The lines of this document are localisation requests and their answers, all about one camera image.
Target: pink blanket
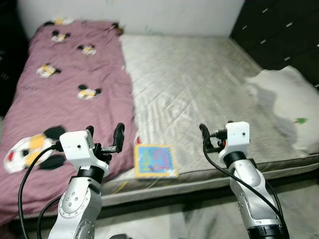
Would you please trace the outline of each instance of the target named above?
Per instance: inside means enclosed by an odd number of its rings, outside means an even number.
[[[108,179],[133,167],[132,82],[123,70],[118,33],[114,23],[107,21],[46,25],[37,31],[5,117],[0,145],[0,225],[17,216],[18,189],[26,170],[9,173],[4,165],[15,157],[8,152],[22,138],[57,125],[66,131],[93,125],[94,142],[109,146],[117,123],[123,122],[123,151],[113,156]],[[67,161],[54,170],[35,167],[24,188],[25,214],[39,212],[63,193],[74,174]]]

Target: cartoon character print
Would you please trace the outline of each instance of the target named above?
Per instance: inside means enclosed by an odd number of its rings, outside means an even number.
[[[57,18],[53,19],[52,21],[47,21],[44,26],[50,26],[50,25],[68,25],[71,24],[74,21],[73,18]]]
[[[112,26],[117,30],[117,34],[120,36],[124,33],[124,28],[120,26],[119,22],[113,22]]]
[[[58,140],[64,133],[64,128],[62,126],[57,126],[47,129],[44,133],[19,140],[4,157],[4,168],[8,173],[19,172],[28,168],[44,149],[50,147],[53,142]],[[52,152],[53,151],[50,150],[43,154],[36,165],[42,164],[45,160],[50,159]],[[63,164],[64,160],[64,158],[61,161],[61,158],[54,157],[55,167],[53,168],[61,166],[61,163]]]
[[[62,71],[58,68],[53,67],[50,63],[43,64],[36,73],[42,78],[48,78],[56,73],[61,73]]]
[[[52,41],[56,41],[56,42],[62,42],[64,41],[66,38],[69,38],[71,36],[71,33],[66,33],[66,34],[62,34],[60,33],[58,30],[54,30],[52,32],[52,37],[51,40]]]
[[[88,55],[92,56],[92,55],[95,55],[95,53],[96,53],[95,45],[93,45],[93,44],[89,44],[87,46],[79,45],[77,49],[82,50],[82,53],[84,55],[87,55],[87,56]]]
[[[91,90],[87,85],[79,85],[78,89],[80,92],[78,93],[78,98],[83,100],[89,100],[95,97],[96,95],[101,93],[101,89],[97,88],[95,90]]]

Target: quilted mattress surface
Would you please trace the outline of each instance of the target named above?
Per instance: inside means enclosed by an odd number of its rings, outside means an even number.
[[[228,120],[247,121],[248,156],[267,178],[318,168],[318,156],[301,158],[248,95],[244,79],[261,69],[230,39],[141,35],[121,39],[133,80],[138,135],[142,143],[173,146],[179,177],[138,180],[131,169],[104,184],[104,205],[227,185],[203,155],[200,123],[213,131],[224,128]],[[220,165],[217,154],[210,157]]]

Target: colorful book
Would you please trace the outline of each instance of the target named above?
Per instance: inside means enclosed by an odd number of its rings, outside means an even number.
[[[170,145],[137,144],[134,149],[138,178],[175,178],[178,176]]]

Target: floor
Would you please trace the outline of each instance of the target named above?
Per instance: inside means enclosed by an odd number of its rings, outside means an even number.
[[[291,239],[319,239],[319,185],[308,180],[276,187]],[[95,239],[247,239],[235,197],[177,204],[97,222]],[[47,238],[48,231],[43,232]]]

